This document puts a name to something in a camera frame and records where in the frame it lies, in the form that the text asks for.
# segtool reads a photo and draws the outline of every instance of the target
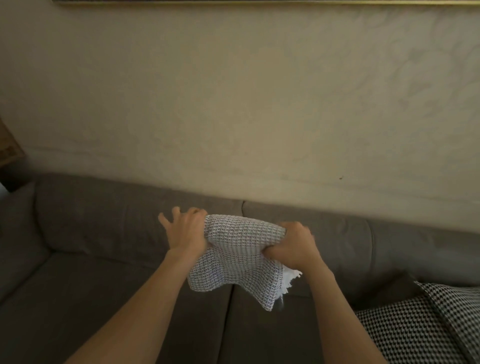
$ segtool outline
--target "wall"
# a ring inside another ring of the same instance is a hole
[[[0,2],[39,171],[480,231],[480,9]]]

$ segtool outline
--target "waffle knit texture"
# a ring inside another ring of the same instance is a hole
[[[265,258],[262,250],[280,242],[286,229],[269,222],[230,215],[207,215],[205,238],[211,243],[188,275],[194,291],[238,284],[271,311],[301,273]]]

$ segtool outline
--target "houndstooth pillow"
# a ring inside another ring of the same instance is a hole
[[[391,364],[467,362],[425,296],[356,314]]]
[[[223,284],[238,284],[271,311],[287,293],[290,281],[300,272],[266,259],[262,250],[279,243],[285,229],[265,221],[230,215],[207,215],[207,249],[188,275],[194,291],[211,291]]]
[[[418,283],[470,363],[480,363],[480,287]]]

